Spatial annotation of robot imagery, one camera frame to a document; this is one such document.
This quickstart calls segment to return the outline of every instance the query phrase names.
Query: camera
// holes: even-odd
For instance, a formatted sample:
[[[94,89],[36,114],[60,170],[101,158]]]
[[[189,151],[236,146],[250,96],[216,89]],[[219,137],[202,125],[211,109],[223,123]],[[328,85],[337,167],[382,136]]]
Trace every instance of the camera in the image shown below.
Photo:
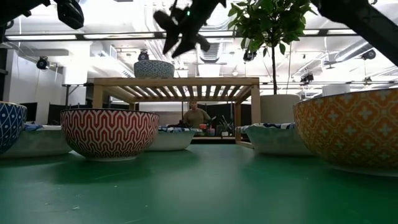
[[[40,59],[36,63],[36,67],[40,70],[47,70],[50,68],[50,62],[46,56],[40,57]]]
[[[300,82],[309,83],[312,81],[313,81],[313,74],[311,72],[301,76]]]
[[[361,56],[361,58],[363,60],[367,60],[367,59],[372,60],[375,57],[376,57],[376,52],[374,50],[370,50],[370,51],[368,51],[366,53],[363,53],[362,56]]]
[[[244,55],[243,55],[243,60],[244,60],[245,62],[250,62],[250,61],[252,61],[256,56],[257,56],[257,52],[250,52],[249,50],[246,50],[246,51],[244,52]]]
[[[149,60],[149,55],[147,50],[141,50],[141,53],[138,55],[138,61],[140,60]]]

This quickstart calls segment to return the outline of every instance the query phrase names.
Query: white pot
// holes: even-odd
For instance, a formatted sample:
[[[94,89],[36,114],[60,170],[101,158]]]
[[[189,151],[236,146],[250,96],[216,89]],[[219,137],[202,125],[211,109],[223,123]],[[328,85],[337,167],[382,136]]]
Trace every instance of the white pot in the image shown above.
[[[293,105],[299,101],[298,95],[260,96],[261,122],[279,124],[293,122]]]

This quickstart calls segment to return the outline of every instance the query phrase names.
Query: bowl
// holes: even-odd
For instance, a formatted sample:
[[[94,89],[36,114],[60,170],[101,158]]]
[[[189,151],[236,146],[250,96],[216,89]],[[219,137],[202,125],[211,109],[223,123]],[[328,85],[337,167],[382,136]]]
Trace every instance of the bowl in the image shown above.
[[[294,119],[304,144],[332,167],[398,176],[398,89],[303,101]]]
[[[26,124],[19,140],[0,158],[28,158],[68,154],[61,126]]]
[[[174,65],[159,60],[141,60],[134,64],[136,78],[173,78]]]
[[[68,145],[92,161],[136,158],[154,141],[159,115],[119,109],[70,109],[61,112]]]
[[[194,128],[166,128],[160,127],[155,141],[147,151],[179,151],[186,149],[195,133],[201,132]]]
[[[0,101],[0,154],[18,140],[26,122],[26,112],[25,106]]]
[[[311,156],[294,123],[257,123],[238,127],[246,133],[254,150],[258,153],[280,156]]]

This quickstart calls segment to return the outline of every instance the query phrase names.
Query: green leaves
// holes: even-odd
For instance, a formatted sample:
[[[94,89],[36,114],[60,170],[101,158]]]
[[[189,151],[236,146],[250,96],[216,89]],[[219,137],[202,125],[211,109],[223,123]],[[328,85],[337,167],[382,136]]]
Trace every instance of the green leaves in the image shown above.
[[[282,43],[279,43],[279,50],[282,53],[282,55],[285,55],[286,46]]]
[[[241,12],[242,9],[240,9],[238,6],[236,6],[235,4],[231,3],[231,9],[228,12],[228,16],[231,17],[239,12]]]
[[[311,0],[258,0],[231,4],[229,16],[235,16],[228,24],[243,37],[242,49],[258,51],[264,45],[263,56],[268,47],[277,47],[285,54],[286,45],[299,41],[304,35],[304,15],[312,12]]]
[[[264,50],[262,50],[262,57],[265,57],[267,54],[267,47],[264,47]]]
[[[245,49],[246,48],[246,38],[244,38],[241,42],[241,48]]]
[[[233,20],[231,22],[228,23],[228,29],[230,29],[232,26],[235,26],[235,24],[237,23],[236,20]]]
[[[247,3],[246,3],[246,2],[239,2],[239,3],[237,3],[236,5],[238,5],[238,6],[246,6]]]
[[[260,0],[259,6],[263,9],[266,13],[272,12],[274,8],[274,1],[273,0]]]

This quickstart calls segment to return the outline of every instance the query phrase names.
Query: man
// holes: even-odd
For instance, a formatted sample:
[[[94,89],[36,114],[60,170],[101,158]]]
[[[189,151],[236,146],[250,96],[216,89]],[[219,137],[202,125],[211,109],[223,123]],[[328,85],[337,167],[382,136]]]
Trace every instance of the man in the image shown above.
[[[191,102],[190,106],[191,109],[184,114],[184,123],[192,125],[193,128],[199,128],[201,124],[205,124],[211,119],[206,111],[198,108],[197,102]]]

